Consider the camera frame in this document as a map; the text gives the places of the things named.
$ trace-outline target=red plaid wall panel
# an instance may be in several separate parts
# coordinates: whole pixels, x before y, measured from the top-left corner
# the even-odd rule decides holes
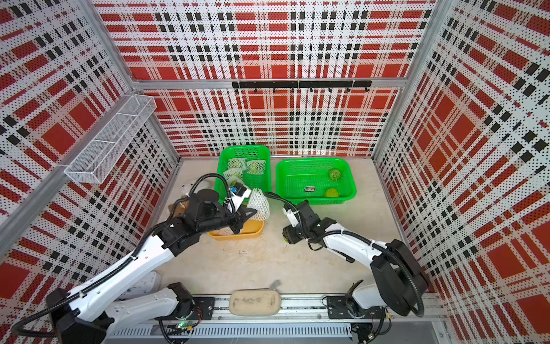
[[[550,341],[550,2],[455,1],[377,160],[464,342]]]
[[[43,309],[49,292],[86,281],[135,248],[173,168],[146,123],[102,184],[61,188],[0,260],[0,342],[15,342],[11,324]],[[34,330],[50,329],[46,320]]]
[[[404,77],[431,1],[93,0],[133,77]]]
[[[0,40],[2,222],[126,88],[72,2],[4,2]]]
[[[272,154],[370,156],[397,88],[295,89],[235,93],[151,90],[155,113],[181,156],[215,156],[261,144]]]

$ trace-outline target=white wire mesh shelf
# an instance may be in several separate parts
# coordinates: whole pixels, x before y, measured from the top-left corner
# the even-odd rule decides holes
[[[65,174],[78,183],[103,183],[156,108],[155,99],[151,96],[128,96],[107,125],[65,169]]]

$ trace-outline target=green fruit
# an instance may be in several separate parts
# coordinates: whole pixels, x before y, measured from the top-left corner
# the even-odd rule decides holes
[[[339,169],[333,168],[333,169],[331,169],[330,171],[328,171],[328,176],[329,176],[329,178],[332,179],[333,181],[337,181],[337,180],[340,179],[340,177],[342,176],[342,173],[340,172]]]
[[[338,190],[336,190],[334,188],[330,188],[324,193],[324,196],[325,197],[340,197],[340,194],[338,193]]]

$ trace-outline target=white robotic arm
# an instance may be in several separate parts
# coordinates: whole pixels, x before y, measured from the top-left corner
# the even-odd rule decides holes
[[[311,243],[319,244],[350,263],[357,260],[371,269],[376,283],[359,281],[346,294],[346,306],[352,316],[365,316],[369,308],[383,306],[403,316],[410,311],[423,316],[421,296],[429,288],[430,280],[403,242],[367,239],[333,219],[321,220],[307,200],[294,206],[276,194],[266,195],[285,203],[283,212],[290,225],[283,229],[283,237],[288,243],[305,239],[310,248]]]
[[[220,178],[229,198],[222,206],[219,194],[204,189],[194,193],[204,178]],[[185,213],[150,228],[136,249],[99,275],[72,288],[57,289],[46,297],[48,309],[33,314],[12,326],[12,333],[28,337],[57,337],[62,344],[100,344],[107,334],[156,317],[187,316],[195,308],[192,295],[181,285],[173,283],[163,290],[131,299],[113,302],[147,273],[171,260],[187,247],[197,243],[202,233],[229,227],[239,233],[256,210],[242,206],[251,190],[237,183],[229,188],[219,174],[202,176],[190,194],[174,204],[187,201]],[[33,320],[50,315],[55,332],[24,329]]]
[[[189,202],[183,215],[172,217],[171,214],[167,221],[150,228],[131,254],[101,274],[68,292],[57,289],[50,293],[46,297],[49,308],[12,326],[12,333],[57,337],[62,344],[100,344],[107,334],[144,320],[189,315],[195,305],[192,295],[181,283],[140,298],[113,301],[148,272],[197,243],[202,233],[227,226],[239,233],[244,222],[255,214],[255,210],[241,205],[250,195],[247,187],[237,184],[229,189],[225,179],[214,173],[204,175],[195,184],[206,177],[218,177],[224,182],[231,196],[224,206],[219,204],[219,194],[214,190],[205,189],[195,194],[195,187],[191,188],[189,197],[177,201]],[[286,204],[284,211],[291,223],[283,230],[287,242],[295,244],[305,239],[308,244],[320,244],[347,261],[357,260],[372,270],[376,284],[360,281],[346,294],[346,306],[352,316],[365,316],[369,308],[382,306],[400,315],[407,315],[412,310],[422,316],[421,294],[427,290],[429,280],[402,242],[366,239],[332,219],[320,220],[307,201],[294,206],[276,194],[265,195]],[[55,332],[24,329],[26,324],[47,314]]]

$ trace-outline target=beige sponge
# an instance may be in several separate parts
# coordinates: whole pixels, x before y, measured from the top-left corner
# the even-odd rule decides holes
[[[276,290],[237,290],[229,299],[229,311],[235,315],[273,315],[281,308],[281,296]]]

